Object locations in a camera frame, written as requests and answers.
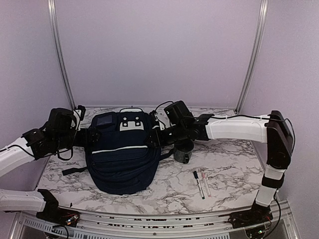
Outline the pink cap marker pen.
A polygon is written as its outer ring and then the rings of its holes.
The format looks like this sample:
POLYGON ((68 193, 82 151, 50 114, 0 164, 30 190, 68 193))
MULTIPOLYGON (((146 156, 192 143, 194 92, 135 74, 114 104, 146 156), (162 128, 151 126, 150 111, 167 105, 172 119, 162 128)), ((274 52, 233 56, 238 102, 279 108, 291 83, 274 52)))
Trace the pink cap marker pen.
POLYGON ((204 182, 204 186, 205 186, 205 189, 206 189, 206 192, 207 192, 207 196, 211 198, 211 192, 210 192, 210 189, 209 189, 209 185, 208 185, 205 173, 202 172, 201 176, 202 176, 202 180, 204 182))

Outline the right aluminium frame post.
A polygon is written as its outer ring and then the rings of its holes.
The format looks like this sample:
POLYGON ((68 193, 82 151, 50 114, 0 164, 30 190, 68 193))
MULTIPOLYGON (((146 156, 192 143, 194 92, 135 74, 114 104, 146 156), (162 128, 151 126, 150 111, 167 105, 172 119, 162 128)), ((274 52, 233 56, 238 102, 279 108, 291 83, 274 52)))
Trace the right aluminium frame post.
POLYGON ((241 113, 241 111, 244 107, 244 103, 245 103, 246 97, 248 95, 249 87, 250 87, 250 84, 253 80, 253 74, 254 74, 256 62, 258 59, 258 55, 259 55, 259 52, 261 49, 262 40, 263 40, 263 36, 264 36, 268 7, 269 7, 268 0, 261 0, 260 1, 259 15, 258 15, 258 19, 257 19, 256 31, 255 31, 252 51, 251 51, 251 55, 250 55, 250 60, 249 60, 249 64, 247 67, 246 74, 245 74, 241 93, 239 95, 239 99, 237 101, 237 105, 235 108, 235 112, 237 114, 241 113))

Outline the front aluminium rail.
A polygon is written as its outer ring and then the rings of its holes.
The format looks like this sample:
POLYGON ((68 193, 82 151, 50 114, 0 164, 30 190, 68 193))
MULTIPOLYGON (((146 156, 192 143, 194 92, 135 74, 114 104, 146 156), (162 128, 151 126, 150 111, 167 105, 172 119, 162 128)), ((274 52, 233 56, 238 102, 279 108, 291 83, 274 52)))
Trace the front aluminium rail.
POLYGON ((243 225, 236 210, 188 215, 124 215, 81 211, 75 227, 15 216, 11 239, 298 239, 290 207, 271 205, 265 222, 243 225))

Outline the aluminium frame post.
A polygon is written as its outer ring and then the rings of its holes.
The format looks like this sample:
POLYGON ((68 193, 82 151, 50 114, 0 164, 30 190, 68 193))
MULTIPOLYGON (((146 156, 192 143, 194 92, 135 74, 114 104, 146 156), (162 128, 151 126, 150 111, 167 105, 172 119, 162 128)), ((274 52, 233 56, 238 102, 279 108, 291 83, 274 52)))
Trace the aluminium frame post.
POLYGON ((75 109, 75 100, 72 94, 65 61, 63 58, 63 51, 62 51, 62 45, 60 41, 60 34, 58 29, 58 19, 56 14, 56 7, 55 7, 55 1, 54 0, 48 0, 48 12, 49 12, 49 19, 50 19, 50 25, 52 30, 52 36, 53 36, 53 42, 55 46, 56 56, 57 56, 57 62, 60 70, 60 74, 62 77, 63 86, 65 89, 66 97, 68 100, 68 103, 70 105, 71 109, 75 109))
POLYGON ((253 74, 254 74, 256 62, 258 59, 258 55, 259 55, 259 52, 261 49, 262 40, 263 40, 263 36, 264 36, 268 7, 269 7, 268 0, 261 0, 260 1, 259 15, 258 15, 258 19, 257 19, 256 31, 255 31, 252 51, 251 51, 251 55, 250 55, 250 60, 249 60, 249 64, 247 67, 246 74, 245 74, 241 93, 239 95, 239 99, 237 101, 237 105, 235 108, 235 112, 237 114, 241 113, 241 111, 244 107, 244 103, 245 103, 246 97, 248 95, 249 87, 250 87, 250 84, 253 80, 253 74))

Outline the left aluminium frame post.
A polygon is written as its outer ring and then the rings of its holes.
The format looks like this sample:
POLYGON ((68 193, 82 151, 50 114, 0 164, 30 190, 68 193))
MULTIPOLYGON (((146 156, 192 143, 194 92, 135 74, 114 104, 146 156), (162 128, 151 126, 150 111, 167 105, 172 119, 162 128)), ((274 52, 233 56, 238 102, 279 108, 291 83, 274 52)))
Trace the left aluminium frame post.
POLYGON ((48 0, 48 12, 49 12, 49 19, 50 19, 50 25, 52 30, 52 36, 53 36, 53 42, 55 46, 56 56, 57 56, 57 62, 60 70, 60 74, 62 77, 63 86, 65 89, 66 97, 68 100, 68 103, 70 105, 71 109, 75 109, 75 100, 72 94, 65 61, 63 58, 63 51, 62 51, 62 45, 60 41, 60 34, 58 29, 58 19, 56 14, 56 7, 55 7, 55 1, 54 0, 48 0))

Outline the blue cap marker pen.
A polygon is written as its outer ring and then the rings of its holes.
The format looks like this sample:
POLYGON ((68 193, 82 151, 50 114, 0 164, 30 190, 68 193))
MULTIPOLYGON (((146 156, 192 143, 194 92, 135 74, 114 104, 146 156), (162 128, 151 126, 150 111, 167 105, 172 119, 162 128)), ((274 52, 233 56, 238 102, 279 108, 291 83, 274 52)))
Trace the blue cap marker pen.
POLYGON ((198 186, 198 189, 199 189, 199 192, 200 192, 200 196, 204 200, 205 196, 204 196, 204 192, 203 192, 203 189, 202 189, 202 186, 201 186, 197 171, 193 171, 193 175, 194 175, 194 178, 195 178, 195 180, 197 182, 197 186, 198 186))

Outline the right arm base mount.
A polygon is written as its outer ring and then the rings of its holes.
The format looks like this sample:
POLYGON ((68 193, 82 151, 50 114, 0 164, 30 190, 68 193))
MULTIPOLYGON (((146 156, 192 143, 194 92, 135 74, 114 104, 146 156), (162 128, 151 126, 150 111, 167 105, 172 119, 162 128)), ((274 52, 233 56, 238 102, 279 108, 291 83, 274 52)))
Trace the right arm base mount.
POLYGON ((237 229, 270 222, 272 219, 270 206, 264 207, 254 201, 250 209, 231 213, 227 222, 237 229))

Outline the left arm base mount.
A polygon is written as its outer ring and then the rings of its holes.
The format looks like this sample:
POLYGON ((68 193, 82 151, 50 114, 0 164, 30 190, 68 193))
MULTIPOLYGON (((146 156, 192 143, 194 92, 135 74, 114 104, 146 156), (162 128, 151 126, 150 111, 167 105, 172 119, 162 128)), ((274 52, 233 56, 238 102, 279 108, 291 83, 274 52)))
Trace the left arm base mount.
POLYGON ((38 219, 74 228, 77 226, 80 219, 78 211, 59 207, 58 200, 46 189, 38 189, 37 191, 45 201, 44 209, 36 213, 38 219))

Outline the navy blue student backpack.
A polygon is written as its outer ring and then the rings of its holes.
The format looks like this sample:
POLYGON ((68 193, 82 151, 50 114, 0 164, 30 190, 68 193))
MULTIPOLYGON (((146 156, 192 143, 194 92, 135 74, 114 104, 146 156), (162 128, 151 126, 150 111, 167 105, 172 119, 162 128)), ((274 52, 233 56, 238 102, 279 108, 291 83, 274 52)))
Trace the navy blue student backpack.
POLYGON ((139 108, 95 115, 90 127, 102 133, 99 141, 84 147, 86 166, 63 170, 64 176, 87 170, 97 188, 113 195, 134 194, 153 181, 162 154, 145 141, 152 130, 151 117, 139 108))

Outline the dark grey metal mug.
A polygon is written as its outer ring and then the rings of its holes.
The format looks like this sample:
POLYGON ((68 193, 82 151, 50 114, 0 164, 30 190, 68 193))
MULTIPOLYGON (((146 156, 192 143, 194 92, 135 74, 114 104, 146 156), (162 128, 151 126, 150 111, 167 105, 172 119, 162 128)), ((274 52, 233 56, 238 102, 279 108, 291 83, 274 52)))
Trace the dark grey metal mug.
POLYGON ((175 143, 173 148, 174 160, 179 163, 188 164, 191 159, 193 149, 194 143, 190 139, 175 143))

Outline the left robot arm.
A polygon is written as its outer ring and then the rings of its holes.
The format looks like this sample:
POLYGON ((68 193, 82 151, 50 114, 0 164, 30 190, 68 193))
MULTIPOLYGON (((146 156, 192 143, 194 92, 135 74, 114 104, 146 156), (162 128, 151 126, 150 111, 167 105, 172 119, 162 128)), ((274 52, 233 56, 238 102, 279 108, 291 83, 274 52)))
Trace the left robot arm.
MULTIPOLYGON (((74 110, 54 108, 48 121, 40 128, 22 134, 13 143, 0 150, 1 176, 16 168, 52 155, 60 156, 65 151, 73 151, 75 146, 87 147, 96 143, 100 133, 95 128, 82 129, 80 124, 85 116, 85 107, 74 110)), ((63 217, 55 197, 47 190, 14 191, 1 189, 1 211, 44 212, 51 221, 63 217)))

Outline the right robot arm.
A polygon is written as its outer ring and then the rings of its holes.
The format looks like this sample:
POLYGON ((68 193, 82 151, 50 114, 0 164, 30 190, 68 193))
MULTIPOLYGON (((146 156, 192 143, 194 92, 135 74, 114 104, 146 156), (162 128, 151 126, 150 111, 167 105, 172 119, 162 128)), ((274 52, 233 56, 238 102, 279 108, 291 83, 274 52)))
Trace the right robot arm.
POLYGON ((247 219, 259 222, 266 215, 278 189, 282 187, 285 171, 291 163, 295 149, 295 132, 289 119, 280 111, 261 116, 215 116, 203 114, 194 117, 183 101, 173 102, 164 112, 172 126, 161 129, 155 126, 146 139, 152 147, 164 147, 178 141, 239 139, 267 145, 267 162, 261 187, 255 198, 255 206, 248 210, 247 219))

